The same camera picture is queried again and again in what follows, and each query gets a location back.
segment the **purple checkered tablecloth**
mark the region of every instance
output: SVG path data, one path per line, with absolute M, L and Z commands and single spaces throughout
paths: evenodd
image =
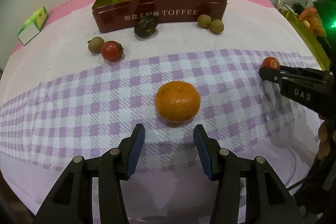
M 214 50 L 158 56 L 41 83 L 0 108 L 0 152 L 46 169 L 63 170 L 76 155 L 92 158 L 119 144 L 136 123 L 146 129 L 137 172 L 173 170 L 198 163 L 193 128 L 235 152 L 279 131 L 305 108 L 280 96 L 258 76 L 266 56 L 282 65 L 315 68 L 298 53 Z M 201 95 L 196 117 L 179 126 L 157 117 L 154 95 L 182 80 Z

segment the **chinese characters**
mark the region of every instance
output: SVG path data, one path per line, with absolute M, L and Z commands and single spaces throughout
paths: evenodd
M 173 15 L 197 15 L 198 10 L 162 10 L 162 11 L 155 11 L 155 12 L 146 12 L 146 13 L 140 13 L 139 15 L 127 15 L 124 16 L 125 21 L 128 20 L 134 20 L 138 18 L 142 18 L 143 16 L 149 16 L 153 15 L 155 17 L 157 16 L 173 16 Z

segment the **cherry tomato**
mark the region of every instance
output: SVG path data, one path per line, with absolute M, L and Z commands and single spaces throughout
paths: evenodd
M 101 56 L 106 61 L 117 62 L 123 55 L 123 47 L 116 41 L 107 41 L 101 47 Z
M 272 56 L 268 56 L 262 62 L 263 67 L 271 68 L 271 69 L 280 69 L 279 61 Z

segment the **dark brown fruit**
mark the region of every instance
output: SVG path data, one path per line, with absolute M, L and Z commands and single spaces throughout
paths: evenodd
M 148 37 L 156 32 L 158 19 L 155 16 L 144 16 L 134 27 L 134 32 L 139 37 Z

